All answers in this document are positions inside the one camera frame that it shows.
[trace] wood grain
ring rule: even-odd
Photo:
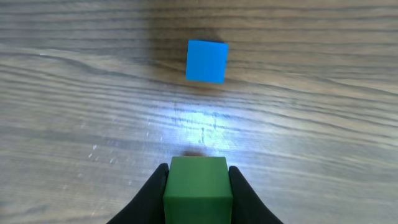
[[[0,0],[0,223],[105,223],[182,154],[286,224],[397,223],[397,59],[393,0]]]

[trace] wood floor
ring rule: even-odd
[[[0,0],[0,223],[106,223],[203,153],[285,224],[396,224],[397,60],[396,0]]]

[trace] blue square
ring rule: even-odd
[[[228,44],[189,40],[186,79],[223,83],[227,55]]]

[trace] green cube front face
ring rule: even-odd
[[[164,193],[166,224],[230,224],[225,157],[173,157]]]

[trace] green cube top face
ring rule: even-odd
[[[225,157],[173,157],[165,197],[230,197]]]
[[[163,200],[166,224],[230,224],[225,157],[173,157]]]

